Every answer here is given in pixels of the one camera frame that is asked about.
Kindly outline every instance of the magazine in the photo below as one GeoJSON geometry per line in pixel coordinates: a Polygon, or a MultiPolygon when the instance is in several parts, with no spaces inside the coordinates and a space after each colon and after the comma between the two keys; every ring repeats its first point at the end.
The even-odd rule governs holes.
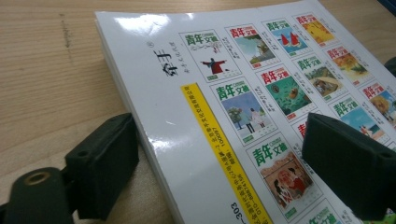
{"type": "Polygon", "coordinates": [[[396,78],[318,1],[96,17],[175,221],[363,222],[301,159],[306,119],[396,150],[396,78]]]}

